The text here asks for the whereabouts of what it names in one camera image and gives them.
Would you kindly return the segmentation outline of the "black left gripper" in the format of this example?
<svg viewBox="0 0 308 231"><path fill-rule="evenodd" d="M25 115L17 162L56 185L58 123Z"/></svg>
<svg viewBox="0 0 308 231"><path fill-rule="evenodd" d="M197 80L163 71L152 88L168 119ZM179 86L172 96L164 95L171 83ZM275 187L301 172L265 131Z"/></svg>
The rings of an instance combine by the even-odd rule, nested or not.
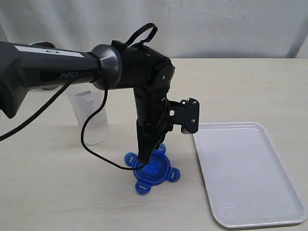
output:
<svg viewBox="0 0 308 231"><path fill-rule="evenodd" d="M169 89L169 86L155 91L149 91L146 87L133 89L137 109L136 125L138 161L140 163L149 163L153 151L159 149L165 140L166 135L164 134L157 145L146 141L166 110Z"/></svg>

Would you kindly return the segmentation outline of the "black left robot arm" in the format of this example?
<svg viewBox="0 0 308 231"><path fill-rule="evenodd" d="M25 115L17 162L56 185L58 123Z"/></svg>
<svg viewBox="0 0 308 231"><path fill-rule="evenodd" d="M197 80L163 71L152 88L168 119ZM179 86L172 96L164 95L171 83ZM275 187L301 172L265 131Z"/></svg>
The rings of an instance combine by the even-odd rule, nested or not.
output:
<svg viewBox="0 0 308 231"><path fill-rule="evenodd" d="M30 90L58 87L68 81L92 83L100 90L132 88L139 160L148 163L167 133L162 124L174 71L169 58L147 46L126 47L114 41L80 52L2 42L0 108L13 118Z"/></svg>

